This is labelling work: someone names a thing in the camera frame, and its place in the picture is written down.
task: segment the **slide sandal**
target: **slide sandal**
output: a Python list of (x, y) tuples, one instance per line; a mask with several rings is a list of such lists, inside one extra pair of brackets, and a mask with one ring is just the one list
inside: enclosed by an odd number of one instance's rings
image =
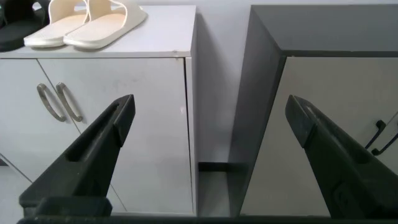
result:
[(24, 38), (28, 47), (58, 47), (64, 45), (63, 36), (88, 22), (88, 10), (75, 11), (85, 0), (52, 0), (49, 5), (50, 25)]
[[(122, 6), (112, 10), (111, 3)], [(84, 49), (102, 48), (138, 26), (147, 14), (132, 0), (88, 0), (90, 21), (63, 37)]]
[[(37, 2), (42, 7), (33, 10)], [(49, 23), (47, 0), (0, 0), (3, 23), (0, 29), (0, 52), (15, 50), (24, 46), (24, 37)]]

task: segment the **cabinet handle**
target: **cabinet handle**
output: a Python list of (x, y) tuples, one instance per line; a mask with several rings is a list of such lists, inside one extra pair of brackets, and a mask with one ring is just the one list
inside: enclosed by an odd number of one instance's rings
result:
[(373, 149), (372, 150), (372, 154), (374, 156), (378, 156), (381, 155), (386, 149), (388, 149), (388, 147), (390, 147), (390, 145), (392, 145), (392, 143), (394, 143), (396, 140), (398, 139), (398, 133), (391, 139), (391, 141), (389, 141), (380, 151), (378, 149)]
[(45, 86), (43, 83), (40, 83), (37, 85), (37, 92), (39, 93), (40, 99), (42, 100), (45, 108), (47, 111), (50, 112), (50, 114), (57, 120), (64, 122), (67, 120), (65, 116), (58, 116), (58, 114), (54, 111), (54, 109), (51, 107), (50, 102), (48, 101), (47, 97), (45, 96), (45, 90), (47, 89), (47, 86)]
[(67, 87), (64, 83), (60, 82), (57, 84), (57, 86), (55, 86), (55, 88), (57, 89), (57, 93), (58, 96), (61, 99), (62, 105), (65, 107), (65, 109), (67, 109), (68, 114), (77, 122), (80, 122), (83, 120), (83, 117), (81, 115), (76, 115), (72, 109), (69, 106), (69, 103), (67, 101), (67, 99), (65, 98), (65, 94), (63, 93), (63, 89)]
[(386, 128), (386, 124), (382, 120), (378, 120), (376, 122), (376, 127), (378, 128), (378, 131), (369, 141), (369, 143), (365, 146), (365, 149), (368, 149), (371, 146), (371, 144), (373, 144), (373, 142), (377, 139), (377, 137), (379, 137), (379, 135), (383, 132), (384, 128)]

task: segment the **cabinet top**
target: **cabinet top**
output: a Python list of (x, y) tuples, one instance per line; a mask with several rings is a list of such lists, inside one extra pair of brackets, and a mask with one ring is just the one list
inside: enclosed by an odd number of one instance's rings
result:
[(397, 4), (257, 5), (252, 13), (286, 55), (344, 51), (396, 56), (392, 52), (398, 52)]
[(148, 58), (191, 57), (196, 6), (142, 6), (147, 19), (99, 50), (63, 46), (23, 47), (0, 53), (0, 58)]

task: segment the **floor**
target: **floor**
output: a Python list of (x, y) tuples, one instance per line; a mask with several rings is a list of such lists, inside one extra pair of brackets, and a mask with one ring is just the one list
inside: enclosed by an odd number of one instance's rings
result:
[(0, 223), (17, 223), (23, 217), (18, 198), (30, 182), (8, 166), (0, 166)]
[(201, 217), (229, 217), (225, 172), (199, 172), (198, 202)]

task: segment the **silver handle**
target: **silver handle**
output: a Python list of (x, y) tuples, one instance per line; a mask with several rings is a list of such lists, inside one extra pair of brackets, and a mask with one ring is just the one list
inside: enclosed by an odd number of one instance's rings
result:
[(83, 117), (81, 115), (76, 115), (69, 106), (67, 99), (65, 98), (65, 94), (63, 93), (63, 89), (67, 86), (64, 83), (58, 83), (55, 88), (57, 89), (58, 96), (61, 99), (62, 105), (67, 109), (68, 114), (77, 122), (83, 121)]
[(67, 120), (66, 117), (64, 116), (58, 116), (58, 114), (54, 111), (54, 109), (51, 107), (49, 100), (45, 96), (45, 90), (47, 89), (47, 86), (45, 86), (43, 83), (40, 83), (37, 85), (37, 92), (39, 93), (40, 99), (42, 100), (45, 108), (50, 112), (50, 114), (57, 120), (64, 122)]

